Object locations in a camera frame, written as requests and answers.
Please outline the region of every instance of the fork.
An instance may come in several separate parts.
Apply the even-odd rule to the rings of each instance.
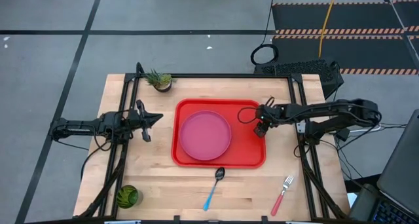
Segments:
[[[293,176],[288,176],[287,179],[285,179],[285,181],[282,184],[282,192],[279,195],[278,199],[276,200],[276,203],[274,205],[274,207],[272,208],[272,211],[270,211],[270,215],[275,216],[276,212],[278,211],[278,208],[280,207],[282,198],[283,198],[283,194],[285,194],[285,191],[288,189],[288,187],[290,186],[291,182],[293,182],[294,177]]]

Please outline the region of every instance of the gray floor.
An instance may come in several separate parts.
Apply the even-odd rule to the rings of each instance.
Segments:
[[[382,1],[382,0],[337,0]],[[0,29],[83,30],[94,0],[0,0]],[[101,0],[92,29],[264,29],[270,0]],[[329,0],[274,0],[329,2]],[[0,36],[0,222],[16,218],[41,151],[79,35]],[[251,73],[258,35],[89,36],[63,117],[93,119],[108,73],[146,69]],[[267,52],[260,54],[267,59]],[[379,103],[383,122],[405,123],[418,108],[417,76],[345,75],[338,98]],[[363,176],[380,173],[400,129],[375,133],[344,149]],[[87,147],[88,138],[67,140]],[[26,221],[69,218],[86,151],[53,143]]]

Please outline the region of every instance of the spoon handle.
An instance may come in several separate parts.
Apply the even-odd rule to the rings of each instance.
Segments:
[[[207,201],[204,204],[204,211],[208,210],[208,208],[210,207],[210,202],[212,199],[212,195],[214,194],[214,190],[215,190],[215,186],[217,185],[217,182],[215,182],[214,186],[212,187],[211,193],[209,194],[209,197],[207,198]]]

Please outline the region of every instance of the laptop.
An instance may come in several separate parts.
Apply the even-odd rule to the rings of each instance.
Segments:
[[[415,110],[380,179],[364,185],[349,216],[358,221],[419,224],[419,109]]]

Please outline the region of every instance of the green cup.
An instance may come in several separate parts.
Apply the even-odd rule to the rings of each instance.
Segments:
[[[143,200],[143,194],[138,192],[132,185],[123,186],[117,194],[119,208],[131,208],[134,204]]]

